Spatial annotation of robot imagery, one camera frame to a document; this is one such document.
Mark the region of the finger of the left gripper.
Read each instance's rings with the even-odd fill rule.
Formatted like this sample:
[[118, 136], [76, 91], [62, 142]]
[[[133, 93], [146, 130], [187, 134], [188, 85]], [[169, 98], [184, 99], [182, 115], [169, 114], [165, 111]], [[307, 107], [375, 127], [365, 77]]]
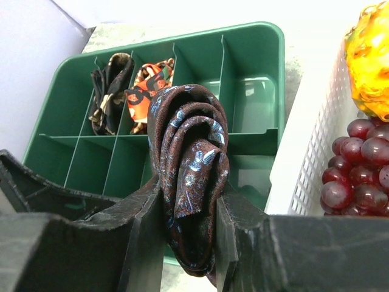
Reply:
[[1, 214], [44, 212], [71, 221], [87, 220], [120, 200], [68, 189], [34, 173], [1, 150]]

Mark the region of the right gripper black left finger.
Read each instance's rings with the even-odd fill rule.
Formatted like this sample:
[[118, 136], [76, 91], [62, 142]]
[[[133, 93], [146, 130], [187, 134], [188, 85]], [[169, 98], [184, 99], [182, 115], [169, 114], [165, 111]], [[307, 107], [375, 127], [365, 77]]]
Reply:
[[159, 291], [164, 236], [158, 177], [83, 221], [1, 217], [2, 291]]

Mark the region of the brown floral necktie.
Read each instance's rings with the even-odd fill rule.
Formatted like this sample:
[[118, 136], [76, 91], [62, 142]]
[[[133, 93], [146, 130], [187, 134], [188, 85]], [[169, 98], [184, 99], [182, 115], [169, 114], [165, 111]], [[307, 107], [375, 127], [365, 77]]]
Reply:
[[230, 170], [224, 108], [201, 85], [163, 89], [150, 103], [147, 135], [167, 243], [187, 274], [213, 277], [216, 201]]

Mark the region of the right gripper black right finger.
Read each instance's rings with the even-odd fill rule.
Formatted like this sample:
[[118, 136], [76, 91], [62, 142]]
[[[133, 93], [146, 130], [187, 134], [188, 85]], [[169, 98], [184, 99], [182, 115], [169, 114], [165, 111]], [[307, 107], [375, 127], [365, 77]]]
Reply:
[[218, 291], [387, 291], [388, 220], [268, 215], [230, 184], [217, 200]]

